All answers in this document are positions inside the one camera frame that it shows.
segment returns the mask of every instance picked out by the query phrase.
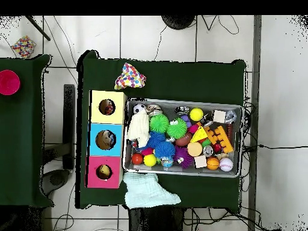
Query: white cloth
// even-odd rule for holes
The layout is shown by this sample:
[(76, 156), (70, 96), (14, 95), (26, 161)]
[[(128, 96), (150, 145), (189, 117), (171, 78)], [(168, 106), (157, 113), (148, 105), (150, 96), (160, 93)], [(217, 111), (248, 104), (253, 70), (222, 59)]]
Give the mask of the white cloth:
[(129, 209), (180, 203), (180, 197), (177, 194), (172, 194), (159, 185), (158, 177), (155, 173), (126, 172), (123, 176), (123, 181), (128, 188), (125, 194), (125, 203)]
[(149, 140), (149, 116), (145, 109), (132, 116), (128, 127), (128, 139), (138, 140), (138, 147), (144, 147)]

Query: circular hole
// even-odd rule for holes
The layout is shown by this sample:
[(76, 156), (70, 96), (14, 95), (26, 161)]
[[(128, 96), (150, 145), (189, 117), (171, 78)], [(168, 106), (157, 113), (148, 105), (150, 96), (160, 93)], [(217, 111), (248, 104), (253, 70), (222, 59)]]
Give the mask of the circular hole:
[(111, 99), (104, 99), (99, 103), (99, 111), (103, 115), (111, 115), (116, 110), (116, 105)]
[(96, 169), (96, 175), (98, 176), (99, 179), (108, 180), (112, 175), (112, 171), (111, 171), (110, 166), (109, 165), (100, 165)]
[(110, 150), (116, 144), (116, 135), (109, 130), (102, 130), (97, 134), (95, 142), (98, 148)]

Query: small cube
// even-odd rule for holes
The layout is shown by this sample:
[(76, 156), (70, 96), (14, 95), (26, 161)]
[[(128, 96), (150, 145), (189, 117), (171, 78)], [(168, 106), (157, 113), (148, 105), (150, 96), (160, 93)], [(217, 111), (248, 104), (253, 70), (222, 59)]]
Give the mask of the small cube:
[(214, 111), (214, 117), (213, 117), (214, 122), (224, 123), (225, 118), (226, 118), (226, 112), (218, 110)]
[(205, 155), (194, 157), (194, 159), (195, 159), (195, 167), (196, 168), (201, 168), (201, 167), (206, 167), (207, 166)]

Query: pink box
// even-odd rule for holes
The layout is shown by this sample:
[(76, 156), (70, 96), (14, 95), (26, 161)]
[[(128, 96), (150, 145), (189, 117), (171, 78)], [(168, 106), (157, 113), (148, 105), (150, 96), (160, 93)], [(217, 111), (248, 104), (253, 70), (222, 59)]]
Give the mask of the pink box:
[[(102, 180), (97, 176), (96, 170), (100, 165), (107, 165), (111, 169), (109, 179)], [(88, 177), (88, 184), (85, 184), (86, 188), (117, 189), (123, 177), (121, 157), (89, 156), (89, 165), (86, 170)]]

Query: baseball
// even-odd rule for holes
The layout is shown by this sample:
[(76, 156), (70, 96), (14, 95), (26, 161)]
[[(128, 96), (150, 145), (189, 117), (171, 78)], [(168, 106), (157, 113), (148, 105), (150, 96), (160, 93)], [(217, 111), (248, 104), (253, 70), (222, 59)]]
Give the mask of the baseball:
[(222, 169), (223, 171), (229, 172), (229, 171), (231, 171), (232, 168), (233, 168), (233, 162), (232, 162), (232, 160), (229, 159), (229, 158), (222, 158), (222, 159), (220, 160), (219, 167), (220, 167), (220, 169)]

